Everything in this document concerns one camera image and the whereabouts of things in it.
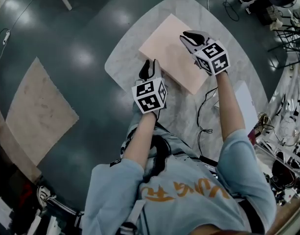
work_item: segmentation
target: hair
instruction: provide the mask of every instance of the hair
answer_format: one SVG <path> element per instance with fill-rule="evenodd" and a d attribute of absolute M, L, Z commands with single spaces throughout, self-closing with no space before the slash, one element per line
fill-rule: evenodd
<path fill-rule="evenodd" d="M 165 169 L 165 160 L 171 155 L 169 143 L 161 136 L 152 137 L 151 149 L 156 147 L 156 157 L 153 160 L 153 168 L 150 173 L 143 178 L 143 183 L 148 183 L 153 176 L 158 176 Z"/>

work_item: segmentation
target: black strap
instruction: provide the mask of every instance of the black strap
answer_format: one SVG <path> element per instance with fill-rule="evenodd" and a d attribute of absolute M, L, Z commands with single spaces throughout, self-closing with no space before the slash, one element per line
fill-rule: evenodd
<path fill-rule="evenodd" d="M 213 166 L 213 167 L 217 167 L 217 165 L 218 165 L 218 162 L 216 162 L 212 159 L 209 159 L 207 157 L 204 157 L 204 156 L 200 156 L 200 160 L 208 165 Z"/>
<path fill-rule="evenodd" d="M 262 220 L 256 213 L 256 210 L 253 208 L 253 206 L 249 203 L 249 201 L 242 200 L 238 204 L 242 207 L 242 209 L 248 217 L 252 233 L 265 234 L 265 229 Z"/>

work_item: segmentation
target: black cable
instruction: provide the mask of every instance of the black cable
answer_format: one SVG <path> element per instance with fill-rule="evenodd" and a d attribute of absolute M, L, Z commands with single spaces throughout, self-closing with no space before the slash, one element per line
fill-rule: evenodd
<path fill-rule="evenodd" d="M 270 124 L 266 124 L 266 123 L 264 123 L 264 124 L 261 124 L 261 125 L 259 125 L 259 126 L 263 126 L 263 127 L 264 127 L 264 129 L 266 129 L 266 130 L 273 130 L 273 129 L 274 129 L 274 126 L 272 126 L 272 125 L 270 125 Z"/>
<path fill-rule="evenodd" d="M 227 0 L 225 0 L 225 1 L 223 2 L 223 6 L 224 6 L 224 8 L 225 8 L 225 10 L 226 10 L 227 15 L 229 16 L 229 18 L 230 18 L 231 20 L 233 20 L 233 21 L 235 21 L 235 22 L 237 22 L 237 21 L 240 20 L 238 13 L 234 10 L 234 8 L 232 7 L 232 5 L 231 5 L 229 2 L 227 2 Z M 234 19 L 234 18 L 232 18 L 232 17 L 230 16 L 230 14 L 229 14 L 227 8 L 231 8 L 231 10 L 236 14 L 237 19 Z"/>
<path fill-rule="evenodd" d="M 207 99 L 208 94 L 210 94 L 211 92 L 215 91 L 216 89 L 217 89 L 217 87 L 214 88 L 214 89 L 212 89 L 212 90 L 210 90 L 210 91 L 208 91 L 208 92 L 205 94 L 205 99 L 204 99 L 204 101 L 202 102 L 202 104 L 200 105 L 199 110 L 198 110 L 198 115 L 197 115 L 197 126 L 200 128 L 200 132 L 199 132 L 199 134 L 198 134 L 198 146 L 199 146 L 199 150 L 200 150 L 202 156 L 203 156 L 203 154 L 202 154 L 201 145 L 200 145 L 200 137 L 201 137 L 201 134 L 202 134 L 202 132 L 205 132 L 205 133 L 208 133 L 208 134 L 212 134 L 212 133 L 213 133 L 213 130 L 212 130 L 212 129 L 203 129 L 203 128 L 201 127 L 201 125 L 199 124 L 200 110 L 201 110 L 203 104 L 204 104 L 207 100 L 209 100 L 209 99 L 214 95 L 214 94 L 213 94 L 210 98 Z"/>
<path fill-rule="evenodd" d="M 275 114 L 275 116 L 278 116 L 278 115 L 279 115 L 279 113 L 280 113 L 281 110 L 282 110 L 283 105 L 285 104 L 285 101 L 286 101 L 286 94 L 283 96 L 283 102 L 281 101 L 281 108 L 280 108 L 280 110 Z"/>
<path fill-rule="evenodd" d="M 272 7 L 273 7 L 273 14 L 275 14 L 275 7 L 273 5 L 272 5 Z M 281 13 L 281 17 L 283 17 L 283 12 L 280 10 L 278 10 L 278 12 Z"/>

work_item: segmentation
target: beige mat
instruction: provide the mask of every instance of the beige mat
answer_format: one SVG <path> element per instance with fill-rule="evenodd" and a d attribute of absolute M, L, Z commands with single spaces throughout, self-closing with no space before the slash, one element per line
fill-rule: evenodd
<path fill-rule="evenodd" d="M 0 146 L 18 169 L 31 181 L 36 182 L 41 171 L 29 159 L 9 130 L 0 111 Z"/>
<path fill-rule="evenodd" d="M 79 117 L 36 58 L 21 81 L 6 123 L 35 165 Z"/>
<path fill-rule="evenodd" d="M 162 69 L 191 94 L 196 94 L 208 74 L 200 70 L 179 36 L 189 26 L 170 14 L 143 43 L 139 51 L 147 58 L 160 62 Z"/>

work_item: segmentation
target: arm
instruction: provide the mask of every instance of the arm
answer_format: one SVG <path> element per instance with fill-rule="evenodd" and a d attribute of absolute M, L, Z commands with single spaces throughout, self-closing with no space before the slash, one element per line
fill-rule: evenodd
<path fill-rule="evenodd" d="M 217 165 L 218 178 L 230 193 L 239 193 L 250 202 L 267 231 L 276 215 L 274 194 L 257 165 L 228 75 L 222 72 L 216 79 L 224 140 Z"/>
<path fill-rule="evenodd" d="M 145 169 L 156 117 L 153 113 L 146 113 L 142 116 L 137 130 L 130 141 L 123 158 L 137 162 Z"/>
<path fill-rule="evenodd" d="M 219 115 L 223 141 L 236 130 L 245 129 L 245 124 L 229 77 L 226 72 L 216 76 L 219 97 Z"/>
<path fill-rule="evenodd" d="M 115 234 L 136 201 L 139 184 L 151 147 L 156 117 L 142 115 L 123 159 L 113 165 L 99 164 L 92 170 L 83 234 Z"/>

